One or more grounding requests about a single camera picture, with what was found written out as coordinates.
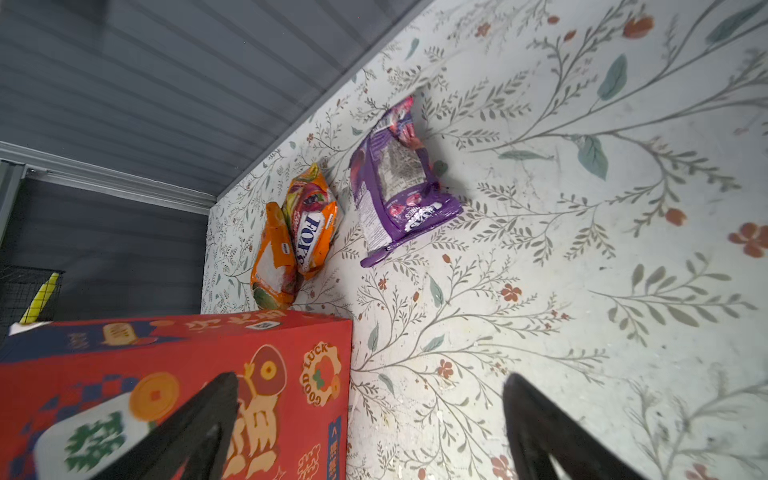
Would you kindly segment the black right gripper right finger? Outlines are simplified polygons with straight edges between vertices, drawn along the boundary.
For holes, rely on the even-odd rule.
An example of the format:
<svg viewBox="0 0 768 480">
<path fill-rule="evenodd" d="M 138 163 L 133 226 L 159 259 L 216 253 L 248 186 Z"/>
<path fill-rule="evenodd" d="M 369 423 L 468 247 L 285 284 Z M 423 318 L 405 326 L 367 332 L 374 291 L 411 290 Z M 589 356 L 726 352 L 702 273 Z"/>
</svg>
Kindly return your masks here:
<svg viewBox="0 0 768 480">
<path fill-rule="evenodd" d="M 556 479 L 554 463 L 572 479 L 641 477 L 522 375 L 509 375 L 502 400 L 507 439 L 520 479 Z"/>
</svg>

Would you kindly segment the purple Fox's candy bag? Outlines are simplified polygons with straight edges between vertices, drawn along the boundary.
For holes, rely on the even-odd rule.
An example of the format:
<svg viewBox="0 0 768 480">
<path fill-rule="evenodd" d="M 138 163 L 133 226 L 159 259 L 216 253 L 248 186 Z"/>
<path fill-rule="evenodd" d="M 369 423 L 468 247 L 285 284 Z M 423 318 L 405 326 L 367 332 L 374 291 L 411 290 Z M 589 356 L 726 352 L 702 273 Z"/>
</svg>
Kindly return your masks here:
<svg viewBox="0 0 768 480">
<path fill-rule="evenodd" d="M 350 162 L 350 187 L 371 268 L 396 248 L 459 216 L 416 134 L 411 96 L 395 104 L 364 137 Z"/>
</svg>

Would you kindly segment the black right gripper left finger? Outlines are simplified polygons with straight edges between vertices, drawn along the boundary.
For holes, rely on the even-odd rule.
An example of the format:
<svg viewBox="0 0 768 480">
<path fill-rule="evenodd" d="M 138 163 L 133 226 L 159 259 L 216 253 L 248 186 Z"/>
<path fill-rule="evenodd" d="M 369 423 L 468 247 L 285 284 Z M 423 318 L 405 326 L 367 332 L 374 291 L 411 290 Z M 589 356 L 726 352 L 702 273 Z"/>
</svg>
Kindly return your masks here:
<svg viewBox="0 0 768 480">
<path fill-rule="evenodd" d="M 238 380 L 222 373 L 97 479 L 221 479 L 238 412 Z"/>
</svg>

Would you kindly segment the red paper gift bag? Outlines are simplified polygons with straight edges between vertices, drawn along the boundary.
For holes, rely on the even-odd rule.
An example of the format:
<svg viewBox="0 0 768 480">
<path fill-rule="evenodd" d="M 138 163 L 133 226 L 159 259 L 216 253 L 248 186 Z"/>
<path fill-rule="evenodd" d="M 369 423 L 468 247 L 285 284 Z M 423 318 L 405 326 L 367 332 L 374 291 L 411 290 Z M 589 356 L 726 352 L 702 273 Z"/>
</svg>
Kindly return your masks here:
<svg viewBox="0 0 768 480">
<path fill-rule="evenodd" d="M 224 478 L 341 479 L 352 333 L 291 310 L 21 327 L 1 348 L 1 475 L 88 479 L 232 374 Z"/>
</svg>

